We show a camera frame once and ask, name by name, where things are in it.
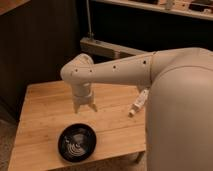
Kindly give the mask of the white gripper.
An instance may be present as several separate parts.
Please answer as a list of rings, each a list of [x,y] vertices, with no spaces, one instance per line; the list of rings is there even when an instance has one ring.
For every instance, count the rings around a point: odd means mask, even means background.
[[[89,105],[91,109],[97,112],[97,106],[93,103],[94,93],[90,83],[74,85],[72,87],[74,113],[78,114],[81,105]]]

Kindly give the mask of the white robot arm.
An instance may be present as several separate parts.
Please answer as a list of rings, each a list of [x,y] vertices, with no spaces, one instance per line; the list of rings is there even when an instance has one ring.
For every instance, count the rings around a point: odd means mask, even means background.
[[[75,107],[93,101],[93,83],[147,88],[147,171],[213,171],[213,51],[161,50],[99,64],[82,53],[60,75]]]

